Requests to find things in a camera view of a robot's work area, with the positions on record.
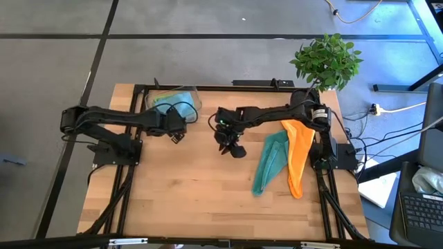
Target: gray floor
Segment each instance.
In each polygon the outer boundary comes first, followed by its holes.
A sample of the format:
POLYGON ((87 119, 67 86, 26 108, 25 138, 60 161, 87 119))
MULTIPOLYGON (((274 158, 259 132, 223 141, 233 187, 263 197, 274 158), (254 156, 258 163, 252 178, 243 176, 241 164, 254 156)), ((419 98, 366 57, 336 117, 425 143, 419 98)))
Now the gray floor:
MULTIPOLYGON (((423 7, 422 0, 415 0, 423 7)), ((371 1, 334 0, 346 19, 355 19, 371 1)), ((110 0, 3 0, 0 32, 101 33, 110 0)), ((420 9, 423 19, 429 13, 420 9)), ((112 33, 293 33, 420 34, 406 3, 382 3, 367 19, 345 25, 333 18, 323 0, 120 1, 112 33)), ((435 35, 437 47, 440 36, 435 35)), ((115 83, 230 84, 234 79, 295 79, 287 63, 301 43, 289 40, 113 40, 108 41, 89 104, 106 107, 115 83)), ((0 40, 0 151, 21 156, 27 166, 0 166, 0 240, 27 239, 35 222, 62 143, 61 111, 78 103, 96 51, 96 40, 0 40)), ((416 104, 423 94, 375 93, 373 84, 411 84, 437 66, 420 41, 356 41, 363 51, 360 74, 339 93, 343 114, 416 104)), ((370 116, 364 136, 417 124, 424 108, 370 116)), ((353 133, 360 122, 346 122, 353 133)), ((389 145, 374 146, 377 153, 389 145)), ((418 139, 385 154, 400 155, 418 139)), ((86 193, 92 153, 76 146, 49 235, 75 234, 86 193)), ((382 162, 388 158, 378 158, 382 162)), ((386 231, 370 224, 371 237, 385 241, 386 231)))

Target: teal cloth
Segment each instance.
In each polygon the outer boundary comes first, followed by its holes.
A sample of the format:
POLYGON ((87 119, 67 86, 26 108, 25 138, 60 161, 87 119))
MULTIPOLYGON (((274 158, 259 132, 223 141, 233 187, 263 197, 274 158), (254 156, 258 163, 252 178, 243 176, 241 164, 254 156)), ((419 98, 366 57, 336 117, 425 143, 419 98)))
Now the teal cloth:
POLYGON ((252 188, 255 196, 262 195, 266 186, 288 164, 288 151, 289 139, 286 130, 266 137, 252 188))
MULTIPOLYGON (((177 93, 171 96, 158 99, 157 101, 154 102, 154 105, 164 104, 160 107, 157 107, 157 109, 161 113, 166 114, 166 111, 171 107, 168 104, 176 104, 178 102, 187 102, 195 108, 194 100, 192 99, 190 92, 177 93)), ((176 104, 174 105, 174 108, 177 109, 180 116, 186 118, 187 122, 192 122, 195 120, 196 114, 194 109, 190 107, 189 104, 185 103, 176 104)))

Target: green towel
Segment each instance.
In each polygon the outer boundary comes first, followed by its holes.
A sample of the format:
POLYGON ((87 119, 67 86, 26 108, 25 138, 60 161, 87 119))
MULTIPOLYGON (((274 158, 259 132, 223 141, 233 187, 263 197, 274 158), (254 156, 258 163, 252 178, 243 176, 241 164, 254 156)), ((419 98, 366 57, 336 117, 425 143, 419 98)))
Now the green towel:
POLYGON ((288 150, 289 139, 286 130, 266 137, 252 188, 255 196, 262 195, 266 186, 288 164, 288 150))

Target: black metal frame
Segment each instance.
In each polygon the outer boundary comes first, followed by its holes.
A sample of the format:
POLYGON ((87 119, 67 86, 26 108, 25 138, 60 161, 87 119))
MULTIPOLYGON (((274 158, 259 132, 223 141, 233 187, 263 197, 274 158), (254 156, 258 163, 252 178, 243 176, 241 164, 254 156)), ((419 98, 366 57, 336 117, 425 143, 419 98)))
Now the black metal frame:
MULTIPOLYGON (((265 85, 265 81, 260 81, 261 85, 265 85)), ((278 86, 275 84, 275 80, 269 81, 269 84, 273 84, 273 86, 196 86, 198 91, 245 91, 245 92, 278 92, 278 93, 292 93, 297 88, 294 87, 285 87, 278 86)), ((137 103, 137 99, 142 96, 142 104, 141 111, 145 109, 145 97, 149 93, 149 90, 172 90, 176 89, 180 86, 178 85, 168 85, 168 86, 159 86, 156 85, 135 85, 133 90, 133 96, 131 100, 131 106, 129 110, 134 112, 135 106, 137 103)), ((126 132, 130 132, 131 127, 126 127, 126 132)), ((135 139, 139 139, 141 135, 141 129, 136 130, 135 139)), ((94 225, 89 228, 84 234, 78 234, 74 237, 58 237, 58 238, 37 238, 25 241, 7 241, 0 242, 0 247, 2 248, 93 248, 98 247, 106 248, 110 245, 110 241, 112 239, 127 239, 127 238, 135 238, 138 237, 125 237, 123 236, 123 225, 125 223, 127 206, 129 204, 129 195, 131 191, 132 179, 134 177, 134 169, 135 165, 128 165, 128 173, 125 177, 123 184, 120 186, 120 178, 121 172, 116 172, 116 179, 114 181, 113 193, 111 196, 111 200, 109 205, 105 208, 103 213, 100 215, 98 220, 101 220, 101 223, 94 223, 94 225), (111 222, 113 220, 114 209, 117 206, 117 203, 123 198, 122 208, 120 211, 120 216, 118 218, 118 227, 117 233, 110 234, 109 228, 111 227, 111 222), (108 224, 108 233, 105 231, 104 234, 98 234, 101 226, 104 224, 108 224)), ((338 193, 336 191, 336 182, 334 178, 334 173, 332 169, 327 170, 330 194, 321 191, 321 188, 324 188, 325 184, 323 182, 323 187, 320 187, 319 177, 323 178, 323 174, 321 169, 316 169, 318 186, 319 186, 319 194, 320 194, 320 204, 321 204, 321 212, 323 214, 323 224, 325 227, 325 238, 324 241, 291 241, 291 240, 250 240, 250 239, 192 239, 192 238, 167 238, 167 237, 142 237, 139 238, 143 243, 186 243, 186 244, 197 244, 197 245, 212 245, 219 246, 223 248, 229 248, 232 246, 293 246, 293 247, 301 247, 307 246, 309 247, 313 243, 322 243, 323 246, 325 244, 338 244, 340 248, 409 248, 403 246, 394 246, 382 243, 375 243, 366 239, 357 239, 355 241, 350 241, 345 238, 345 232, 343 228, 343 224, 338 219, 338 216, 344 217, 347 219, 343 212, 336 213, 336 221, 337 221, 337 229, 339 238, 335 239, 332 237, 332 230, 328 216, 327 210, 327 202, 333 203, 332 199, 335 199, 338 202, 338 193)))
POLYGON ((360 175, 359 183, 365 183, 387 174, 399 172, 403 162, 417 163, 418 152, 419 150, 415 149, 396 158, 387 160, 384 163, 379 163, 378 165, 365 169, 360 175))
MULTIPOLYGON (((322 37, 323 35, 292 35, 292 34, 109 34, 112 22, 114 20, 114 16, 118 7, 119 0, 113 0, 109 14, 105 23, 105 27, 102 31, 102 33, 0 33, 0 39, 98 39, 98 47, 94 56, 94 59, 92 61, 91 65, 91 74, 88 77, 87 83, 85 85, 84 91, 82 93, 82 96, 80 98, 80 103, 82 105, 87 105, 93 83, 98 71, 98 67, 100 65, 100 60, 102 58, 103 51, 105 49, 106 41, 108 39, 313 39, 322 37)), ((413 12, 416 19, 419 19, 416 15, 417 12, 415 8, 413 7, 413 4, 411 1, 409 1, 409 6, 411 8, 411 11, 413 12)), ((418 23, 419 27, 422 31, 421 35, 342 35, 343 39, 350 39, 350 40, 415 40, 415 41, 423 41, 426 42, 431 51, 433 52, 434 56, 437 60, 440 59, 440 55, 437 54, 436 48, 433 44, 432 37, 429 36, 426 28, 418 23)), ((160 90, 168 90, 173 89, 177 86, 160 86, 160 90)), ((251 87, 251 86, 199 86, 197 87, 200 91, 261 91, 261 92, 268 92, 268 91, 280 91, 280 92, 290 92, 293 91, 294 88, 287 88, 284 86, 280 86, 280 89, 277 88, 271 88, 271 87, 251 87)), ((144 88, 144 94, 147 94, 149 89, 153 89, 150 86, 146 86, 144 88)), ((69 166, 69 161, 72 156, 74 143, 73 142, 67 142, 64 145, 64 148, 62 150, 62 153, 60 155, 59 161, 57 163, 56 167, 56 175, 51 183, 51 189, 48 195, 48 198, 44 201, 44 207, 42 216, 38 221, 38 230, 36 232, 36 238, 37 239, 43 239, 46 237, 46 233, 48 231, 52 215, 55 209, 55 206, 57 204, 58 196, 60 194, 62 183, 64 181, 64 177, 67 172, 67 168, 69 166)), ((120 185, 121 182, 121 174, 123 172, 123 166, 119 165, 117 166, 117 173, 114 180, 114 187, 113 188, 113 195, 117 192, 117 186, 120 185)), ((330 172, 329 177, 329 183, 334 183, 334 173, 330 172)), ((123 197, 124 204, 123 207, 127 205, 127 200, 129 199, 129 191, 126 193, 126 195, 123 197)), ((332 195, 336 195, 336 188, 335 186, 331 186, 331 192, 332 195)), ((126 210, 125 208, 122 208, 121 212, 124 213, 126 210)), ((118 231, 123 230, 123 224, 124 224, 124 215, 120 215, 120 217, 123 217, 122 220, 119 221, 119 229, 118 231)), ((106 222, 105 230, 110 229, 110 220, 106 222)), ((338 223, 338 231, 340 237, 342 237, 343 226, 338 223)), ((260 241, 260 245, 266 244, 263 241, 260 241)), ((281 245, 281 246, 287 246, 287 243, 280 243, 279 241, 271 241, 270 245, 281 245)))
MULTIPOLYGON (((435 18, 435 21, 437 22, 438 26, 440 27, 440 30, 443 30, 443 24, 437 21, 437 13, 435 12, 433 6, 431 5, 431 2, 436 2, 436 0, 425 0, 427 6, 429 7, 429 10, 431 11, 432 15, 435 18)), ((417 24, 421 30, 421 32, 426 36, 426 43, 428 44, 432 54, 434 54, 435 59, 437 60, 437 63, 439 66, 432 70, 430 73, 422 77, 420 80, 416 81, 416 83, 410 85, 410 86, 404 86, 404 85, 392 85, 392 84, 375 84, 373 86, 374 91, 378 92, 395 92, 395 93, 427 93, 428 92, 428 86, 430 83, 434 82, 436 79, 443 76, 443 58, 440 57, 440 53, 438 52, 437 48, 435 47, 435 44, 433 43, 434 40, 429 34, 428 30, 426 29, 422 18, 418 14, 417 9, 415 9, 414 3, 412 1, 408 2, 409 8, 414 15, 415 20, 417 21, 417 24)))

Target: laptop keyboard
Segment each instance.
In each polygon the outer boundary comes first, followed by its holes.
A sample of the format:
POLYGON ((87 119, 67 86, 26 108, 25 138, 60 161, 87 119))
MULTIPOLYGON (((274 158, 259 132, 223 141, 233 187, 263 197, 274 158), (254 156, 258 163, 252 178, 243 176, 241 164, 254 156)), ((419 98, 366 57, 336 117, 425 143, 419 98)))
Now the laptop keyboard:
POLYGON ((408 226, 443 232, 443 198, 401 193, 402 212, 408 226))

